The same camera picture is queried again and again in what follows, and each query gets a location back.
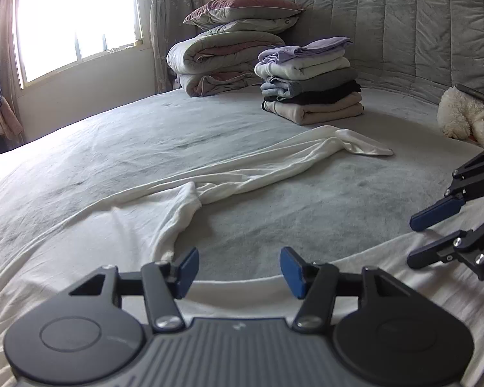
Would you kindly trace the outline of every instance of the black folded clothing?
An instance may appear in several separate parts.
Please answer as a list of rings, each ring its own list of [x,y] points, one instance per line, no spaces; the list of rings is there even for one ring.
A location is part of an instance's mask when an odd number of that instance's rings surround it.
[[[349,81],[336,87],[335,89],[324,90],[322,92],[304,92],[295,97],[285,98],[280,96],[264,97],[266,102],[295,103],[295,104],[331,104],[346,97],[353,92],[360,92],[360,84],[355,80]]]

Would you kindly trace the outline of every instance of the gray upholstered headboard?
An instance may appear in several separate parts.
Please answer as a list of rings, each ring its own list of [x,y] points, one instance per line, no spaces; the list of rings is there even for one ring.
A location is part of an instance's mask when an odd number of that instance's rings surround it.
[[[290,45],[345,35],[362,84],[439,102],[461,83],[484,92],[484,0],[290,0],[308,9]]]

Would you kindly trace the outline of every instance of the pink pillow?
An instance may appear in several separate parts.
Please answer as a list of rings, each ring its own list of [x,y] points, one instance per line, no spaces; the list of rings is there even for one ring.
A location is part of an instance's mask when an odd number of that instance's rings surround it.
[[[282,19],[303,10],[286,0],[212,0],[190,13],[183,23],[208,30],[240,19]]]

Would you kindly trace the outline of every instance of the metal screw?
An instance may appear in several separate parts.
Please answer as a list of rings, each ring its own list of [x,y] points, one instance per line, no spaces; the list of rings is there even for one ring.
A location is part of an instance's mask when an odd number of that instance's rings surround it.
[[[155,323],[159,329],[169,332],[183,325],[183,321],[177,316],[161,316],[156,319]]]
[[[475,258],[475,263],[480,265],[484,261],[484,255],[482,253],[478,254]]]
[[[317,316],[303,316],[296,322],[297,327],[302,329],[317,329],[321,324],[323,320]]]
[[[235,330],[241,330],[241,329],[243,329],[243,328],[245,328],[247,326],[246,326],[246,324],[244,322],[238,322],[238,323],[234,324],[232,327]]]

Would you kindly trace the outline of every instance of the gray folded sweater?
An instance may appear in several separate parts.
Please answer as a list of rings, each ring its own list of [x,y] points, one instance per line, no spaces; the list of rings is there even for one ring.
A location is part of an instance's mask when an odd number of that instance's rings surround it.
[[[304,92],[322,92],[334,89],[348,81],[355,80],[357,76],[357,70],[349,67],[329,71],[308,80],[286,80],[279,77],[269,77],[260,86],[260,89],[262,89],[264,97],[280,96],[290,98]]]

